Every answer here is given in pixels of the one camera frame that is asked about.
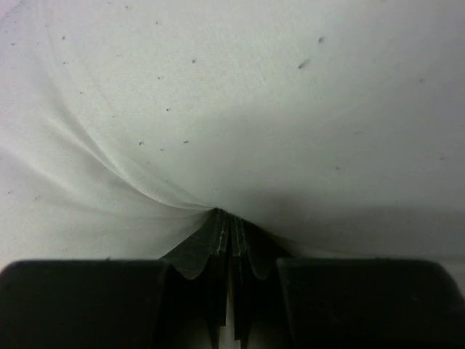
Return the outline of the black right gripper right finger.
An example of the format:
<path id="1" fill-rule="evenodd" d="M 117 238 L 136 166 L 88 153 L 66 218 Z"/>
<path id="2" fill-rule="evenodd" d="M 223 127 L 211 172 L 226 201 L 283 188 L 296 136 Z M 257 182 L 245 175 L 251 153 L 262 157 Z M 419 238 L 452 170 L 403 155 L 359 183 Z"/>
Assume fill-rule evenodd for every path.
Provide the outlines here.
<path id="1" fill-rule="evenodd" d="M 464 296 L 438 263 L 295 258 L 230 221 L 235 338 L 258 322 L 286 348 L 462 348 Z"/>

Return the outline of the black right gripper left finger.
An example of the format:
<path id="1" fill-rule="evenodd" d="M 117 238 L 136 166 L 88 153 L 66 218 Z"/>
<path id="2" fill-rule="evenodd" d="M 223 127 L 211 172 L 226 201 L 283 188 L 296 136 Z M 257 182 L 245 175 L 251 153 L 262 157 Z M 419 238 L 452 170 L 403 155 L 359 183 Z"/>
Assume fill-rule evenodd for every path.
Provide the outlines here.
<path id="1" fill-rule="evenodd" d="M 230 218 L 158 260 L 21 260 L 1 272 L 3 348 L 219 347 Z"/>

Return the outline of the white pillow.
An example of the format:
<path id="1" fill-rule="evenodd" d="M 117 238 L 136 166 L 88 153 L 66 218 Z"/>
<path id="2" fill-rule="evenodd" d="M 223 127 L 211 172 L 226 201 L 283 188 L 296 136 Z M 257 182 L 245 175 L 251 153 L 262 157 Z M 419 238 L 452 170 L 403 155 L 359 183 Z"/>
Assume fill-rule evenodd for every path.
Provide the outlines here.
<path id="1" fill-rule="evenodd" d="M 462 1 L 18 1 L 1 264 L 160 257 L 210 210 L 292 252 L 464 258 Z"/>

